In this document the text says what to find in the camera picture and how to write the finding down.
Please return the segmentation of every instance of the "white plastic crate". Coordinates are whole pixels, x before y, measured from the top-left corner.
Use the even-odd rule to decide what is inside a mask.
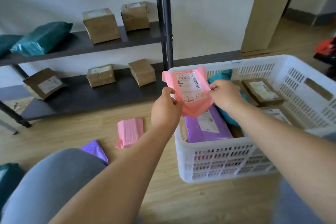
[[[174,67],[169,72],[196,69],[200,65]],[[306,129],[323,136],[334,132],[336,125],[336,82],[303,61],[290,55],[204,64],[207,76],[234,69],[232,80],[267,78],[285,99],[286,108]],[[310,78],[333,98],[328,101],[305,84]],[[187,143],[180,127],[175,131],[180,177],[188,183],[230,179],[277,172],[275,166],[248,137],[219,141]]]

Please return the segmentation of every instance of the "shelf board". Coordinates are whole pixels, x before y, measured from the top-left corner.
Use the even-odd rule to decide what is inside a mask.
[[[119,27],[119,32],[121,35],[120,39],[100,44],[92,44],[86,31],[73,32],[60,42],[50,53],[41,56],[24,57],[20,53],[12,52],[0,59],[0,66],[55,59],[145,44],[155,44],[166,41],[166,37],[163,30],[160,29],[158,21],[150,22],[150,29],[142,29],[126,33],[124,26],[121,26]]]
[[[130,69],[115,71],[116,82],[91,88],[86,75],[63,78],[67,84],[46,100],[34,99],[23,111],[25,121],[88,112],[157,99],[166,83],[162,71],[156,71],[156,82],[139,87]]]

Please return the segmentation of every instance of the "left hand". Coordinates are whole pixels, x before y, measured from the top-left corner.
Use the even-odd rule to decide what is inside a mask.
[[[152,124],[153,127],[161,129],[169,129],[174,131],[179,124],[182,101],[173,99],[170,94],[174,94],[175,90],[169,87],[162,89],[161,96],[155,101],[152,108]]]

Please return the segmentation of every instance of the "human arm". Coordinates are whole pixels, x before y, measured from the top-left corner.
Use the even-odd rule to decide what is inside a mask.
[[[181,116],[182,103],[165,87],[152,108],[152,125],[121,157],[85,185],[49,224],[134,223],[162,152]]]
[[[230,81],[210,85],[211,97],[273,162],[325,222],[336,219],[336,145],[288,125],[247,103]]]

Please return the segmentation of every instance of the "purple plastic mailer bag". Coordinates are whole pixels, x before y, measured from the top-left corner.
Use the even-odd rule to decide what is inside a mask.
[[[185,116],[184,120],[188,131],[187,139],[190,143],[233,138],[214,105],[197,118]]]
[[[100,147],[99,143],[96,140],[92,141],[91,143],[88,143],[86,146],[83,146],[82,150],[92,155],[95,155],[96,157],[102,159],[106,163],[109,162],[103,149]]]

